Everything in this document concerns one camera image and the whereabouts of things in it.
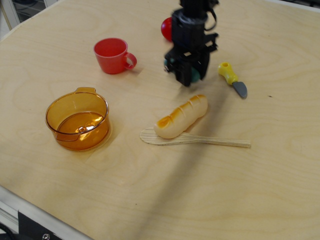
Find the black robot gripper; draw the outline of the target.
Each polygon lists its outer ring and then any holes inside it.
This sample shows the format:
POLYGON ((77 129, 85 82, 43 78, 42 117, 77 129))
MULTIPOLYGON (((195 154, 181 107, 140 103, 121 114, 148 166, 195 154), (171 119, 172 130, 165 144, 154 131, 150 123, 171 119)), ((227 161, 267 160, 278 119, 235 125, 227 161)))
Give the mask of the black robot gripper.
POLYGON ((174 58, 175 78, 185 87, 191 85, 192 66, 200 74, 200 80, 206 76, 210 62, 210 53, 217 49, 217 33, 206 34, 217 23, 214 7, 218 0, 181 0, 181 8, 175 10, 172 17, 173 48, 165 59, 174 58))

